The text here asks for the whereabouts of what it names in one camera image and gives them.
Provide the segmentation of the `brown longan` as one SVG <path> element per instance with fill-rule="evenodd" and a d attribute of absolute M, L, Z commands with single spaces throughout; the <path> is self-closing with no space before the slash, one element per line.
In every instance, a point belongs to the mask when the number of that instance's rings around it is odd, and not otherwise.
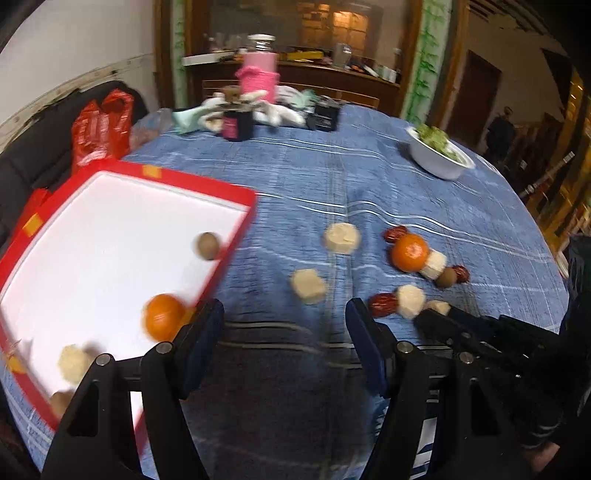
<path fill-rule="evenodd" d="M 221 242 L 212 232 L 204 232 L 197 238 L 197 254 L 206 261 L 215 260 L 221 251 Z"/>
<path fill-rule="evenodd" d="M 453 287 L 458 282 L 458 276 L 454 268 L 446 267 L 441 275 L 435 280 L 435 284 L 440 289 Z"/>

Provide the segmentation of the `red jujube date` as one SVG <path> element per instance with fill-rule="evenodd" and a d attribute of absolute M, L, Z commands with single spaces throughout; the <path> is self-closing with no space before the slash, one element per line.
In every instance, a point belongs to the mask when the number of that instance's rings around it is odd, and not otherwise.
<path fill-rule="evenodd" d="M 467 283 L 470 280 L 470 272 L 465 266 L 453 265 L 452 270 L 456 274 L 456 282 L 458 284 Z"/>
<path fill-rule="evenodd" d="M 398 226 L 394 226 L 394 227 L 387 229 L 383 233 L 383 238 L 387 243 L 394 244 L 400 238 L 404 237 L 408 233 L 409 233 L 409 230 L 406 226 L 398 225 Z"/>
<path fill-rule="evenodd" d="M 399 301 L 392 292 L 379 293 L 370 297 L 368 307 L 374 318 L 384 318 L 398 312 Z"/>

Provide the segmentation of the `orange tangerine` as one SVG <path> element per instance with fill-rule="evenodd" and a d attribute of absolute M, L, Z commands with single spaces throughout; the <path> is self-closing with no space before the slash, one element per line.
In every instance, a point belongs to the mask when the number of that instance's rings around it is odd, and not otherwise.
<path fill-rule="evenodd" d="M 183 326 L 186 306 L 175 296 L 159 294 L 143 309 L 143 326 L 156 342 L 172 341 Z"/>
<path fill-rule="evenodd" d="M 406 273 L 419 272 L 427 263 L 428 243 L 417 234 L 405 234 L 391 248 L 390 260 L 394 268 Z"/>

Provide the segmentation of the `brown longan tray corner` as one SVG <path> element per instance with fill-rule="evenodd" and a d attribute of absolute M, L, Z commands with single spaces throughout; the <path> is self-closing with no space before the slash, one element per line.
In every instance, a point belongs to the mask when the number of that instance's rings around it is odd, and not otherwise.
<path fill-rule="evenodd" d="M 51 395 L 49 399 L 50 409 L 58 421 L 60 421 L 65 414 L 73 395 L 73 390 L 57 391 Z"/>

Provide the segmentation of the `beige cake cube in tray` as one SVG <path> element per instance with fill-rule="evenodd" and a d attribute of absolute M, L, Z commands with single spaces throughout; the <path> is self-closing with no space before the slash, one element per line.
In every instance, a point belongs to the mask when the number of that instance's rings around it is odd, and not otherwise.
<path fill-rule="evenodd" d="M 78 385 L 94 361 L 92 353 L 89 345 L 64 346 L 57 363 L 62 378 L 71 385 Z"/>

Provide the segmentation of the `blue plaid tablecloth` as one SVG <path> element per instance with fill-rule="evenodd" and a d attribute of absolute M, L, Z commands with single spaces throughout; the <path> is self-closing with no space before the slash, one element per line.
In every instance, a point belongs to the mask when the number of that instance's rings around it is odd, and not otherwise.
<path fill-rule="evenodd" d="M 370 455 L 384 402 L 367 389 L 345 325 L 346 302 L 414 284 L 474 315 L 509 315 L 557 330 L 567 292 L 535 221 L 484 159 L 455 182 L 421 168 L 404 121 L 342 110 L 332 133 L 259 128 L 232 143 L 207 132 L 166 133 L 130 163 L 211 177 L 256 192 L 256 215 L 215 295 L 225 325 L 211 371 L 183 409 L 213 479 L 354 479 Z M 352 254 L 325 247 L 351 223 Z M 383 233 L 404 225 L 465 266 L 440 289 L 394 266 Z M 315 269 L 327 295 L 305 304 L 290 285 Z"/>

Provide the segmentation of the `white bowl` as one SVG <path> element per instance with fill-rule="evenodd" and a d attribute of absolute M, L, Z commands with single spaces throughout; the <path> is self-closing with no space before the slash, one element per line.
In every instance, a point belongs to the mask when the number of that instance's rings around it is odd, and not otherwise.
<path fill-rule="evenodd" d="M 413 160 L 435 177 L 456 181 L 465 172 L 476 168 L 472 158 L 451 141 L 446 141 L 445 152 L 442 153 L 421 140 L 416 127 L 409 126 L 406 132 L 410 137 L 409 149 Z"/>

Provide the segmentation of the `red white cardboard tray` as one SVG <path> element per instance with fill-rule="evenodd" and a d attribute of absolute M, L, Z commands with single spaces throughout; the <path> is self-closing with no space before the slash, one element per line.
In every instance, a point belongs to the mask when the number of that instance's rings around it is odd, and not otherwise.
<path fill-rule="evenodd" d="M 49 428 L 49 399 L 68 388 L 62 348 L 144 354 L 148 301 L 211 297 L 254 211 L 245 187 L 118 160 L 82 168 L 35 210 L 1 260 L 1 346 L 16 352 L 17 383 Z M 221 242 L 215 260 L 197 254 L 204 232 Z"/>

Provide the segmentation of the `person in background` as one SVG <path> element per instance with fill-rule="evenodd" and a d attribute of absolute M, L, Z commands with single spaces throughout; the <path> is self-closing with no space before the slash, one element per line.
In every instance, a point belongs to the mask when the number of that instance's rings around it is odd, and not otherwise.
<path fill-rule="evenodd" d="M 513 143 L 516 130 L 511 122 L 512 114 L 513 110 L 505 106 L 503 113 L 496 116 L 488 127 L 484 158 L 491 163 L 504 160 Z"/>

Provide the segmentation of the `green leafy vegetables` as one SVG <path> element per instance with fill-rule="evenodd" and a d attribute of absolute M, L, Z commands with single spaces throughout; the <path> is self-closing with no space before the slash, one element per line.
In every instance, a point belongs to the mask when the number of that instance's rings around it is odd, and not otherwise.
<path fill-rule="evenodd" d="M 427 146 L 451 160 L 458 160 L 459 157 L 449 146 L 449 137 L 441 129 L 422 124 L 416 128 L 418 138 Z"/>

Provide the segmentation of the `black box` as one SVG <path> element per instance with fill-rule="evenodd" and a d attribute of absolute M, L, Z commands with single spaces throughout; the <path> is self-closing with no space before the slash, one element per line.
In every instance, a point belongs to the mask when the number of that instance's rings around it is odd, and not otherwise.
<path fill-rule="evenodd" d="M 342 102 L 328 96 L 315 99 L 314 107 L 307 116 L 307 125 L 310 130 L 333 132 L 338 129 L 339 115 L 342 110 Z"/>

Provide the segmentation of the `white cloth pile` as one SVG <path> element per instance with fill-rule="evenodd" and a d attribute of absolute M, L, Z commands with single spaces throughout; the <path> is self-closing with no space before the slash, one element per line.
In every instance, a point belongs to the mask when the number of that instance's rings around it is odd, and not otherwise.
<path fill-rule="evenodd" d="M 288 86 L 274 89 L 279 95 L 277 103 L 264 100 L 266 90 L 243 93 L 238 86 L 224 87 L 204 100 L 193 115 L 191 125 L 198 130 L 220 133 L 225 112 L 237 110 L 252 112 L 256 123 L 270 127 L 307 127 L 307 117 L 314 112 L 318 96 L 311 90 L 300 91 Z"/>

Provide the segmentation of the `black leather sofa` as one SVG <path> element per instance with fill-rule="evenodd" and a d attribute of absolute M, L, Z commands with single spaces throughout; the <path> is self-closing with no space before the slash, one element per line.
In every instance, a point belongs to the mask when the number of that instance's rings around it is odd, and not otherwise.
<path fill-rule="evenodd" d="M 121 81 L 109 81 L 86 91 L 79 89 L 43 109 L 33 124 L 1 153 L 1 249 L 5 250 L 19 216 L 34 190 L 55 191 L 70 176 L 71 127 L 90 101 L 102 102 L 119 89 L 133 99 L 132 121 L 148 110 L 139 92 Z"/>

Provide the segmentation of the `glass pitcher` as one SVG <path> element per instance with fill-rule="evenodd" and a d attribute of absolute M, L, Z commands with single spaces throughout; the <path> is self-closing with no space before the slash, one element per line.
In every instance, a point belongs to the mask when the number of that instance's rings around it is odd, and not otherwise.
<path fill-rule="evenodd" d="M 335 69 L 348 69 L 349 61 L 353 55 L 352 48 L 347 43 L 336 43 L 335 49 L 332 51 L 332 66 Z"/>

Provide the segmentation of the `dark jar with cork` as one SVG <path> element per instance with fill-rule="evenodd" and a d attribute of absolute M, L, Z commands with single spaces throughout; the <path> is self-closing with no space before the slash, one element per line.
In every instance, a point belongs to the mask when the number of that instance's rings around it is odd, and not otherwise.
<path fill-rule="evenodd" d="M 242 98 L 242 90 L 238 85 L 224 87 L 222 94 L 221 136 L 233 142 L 251 139 L 254 127 L 252 102 Z"/>

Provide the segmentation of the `pink knitted sleeve bottle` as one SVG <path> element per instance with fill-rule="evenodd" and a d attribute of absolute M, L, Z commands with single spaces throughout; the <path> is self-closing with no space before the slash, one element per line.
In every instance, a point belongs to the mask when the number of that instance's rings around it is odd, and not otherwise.
<path fill-rule="evenodd" d="M 276 103 L 276 86 L 280 82 L 274 42 L 276 37 L 270 34 L 249 35 L 242 67 L 235 73 L 242 94 L 266 91 L 263 100 L 270 104 Z"/>

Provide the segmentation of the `red plastic bag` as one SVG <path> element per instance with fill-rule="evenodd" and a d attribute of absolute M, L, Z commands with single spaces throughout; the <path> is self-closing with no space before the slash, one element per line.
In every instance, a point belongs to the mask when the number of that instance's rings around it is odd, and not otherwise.
<path fill-rule="evenodd" d="M 95 160 L 121 159 L 130 152 L 130 133 L 134 99 L 113 89 L 101 104 L 89 102 L 71 128 L 71 173 Z"/>

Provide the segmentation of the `light green cloth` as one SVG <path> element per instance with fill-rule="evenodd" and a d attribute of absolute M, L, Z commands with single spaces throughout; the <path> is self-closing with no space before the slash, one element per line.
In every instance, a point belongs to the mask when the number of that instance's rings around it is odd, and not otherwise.
<path fill-rule="evenodd" d="M 184 135 L 200 130 L 200 118 L 207 113 L 208 108 L 204 106 L 172 111 L 171 119 L 174 132 Z"/>

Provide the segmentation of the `wooden sideboard cabinet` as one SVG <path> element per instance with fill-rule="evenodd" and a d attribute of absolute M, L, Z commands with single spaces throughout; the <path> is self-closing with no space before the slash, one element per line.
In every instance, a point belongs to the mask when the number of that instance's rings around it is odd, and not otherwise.
<path fill-rule="evenodd" d="M 185 56 L 182 65 L 189 82 L 189 103 L 196 105 L 228 85 L 239 83 L 236 72 L 242 62 L 211 60 L 213 54 Z M 398 117 L 403 101 L 398 84 L 372 75 L 339 70 L 328 66 L 280 61 L 280 85 L 297 90 L 311 89 L 318 95 L 365 106 Z"/>

